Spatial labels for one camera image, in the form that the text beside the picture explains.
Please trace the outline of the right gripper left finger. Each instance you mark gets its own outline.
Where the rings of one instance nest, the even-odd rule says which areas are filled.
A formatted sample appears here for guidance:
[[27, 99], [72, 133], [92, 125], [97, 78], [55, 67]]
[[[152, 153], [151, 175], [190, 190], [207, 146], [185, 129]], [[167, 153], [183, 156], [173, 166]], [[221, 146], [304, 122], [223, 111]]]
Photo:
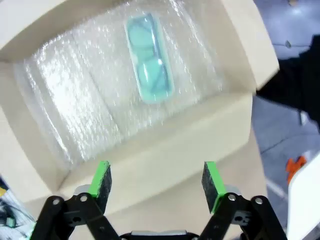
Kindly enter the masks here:
[[101, 161], [85, 192], [70, 199], [52, 195], [45, 201], [31, 240], [68, 240], [77, 226], [87, 226], [95, 240], [119, 240], [104, 216], [112, 186], [111, 166]]

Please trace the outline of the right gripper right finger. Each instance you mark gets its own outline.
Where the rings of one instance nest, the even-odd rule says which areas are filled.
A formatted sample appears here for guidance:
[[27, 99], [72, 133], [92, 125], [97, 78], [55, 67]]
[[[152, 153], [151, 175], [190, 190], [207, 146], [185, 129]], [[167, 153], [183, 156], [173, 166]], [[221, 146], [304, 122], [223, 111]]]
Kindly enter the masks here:
[[230, 225], [241, 228], [242, 240], [287, 239], [268, 198], [257, 195], [247, 200], [228, 192], [215, 162], [204, 163], [201, 183], [212, 214], [199, 235], [201, 240], [222, 240]]

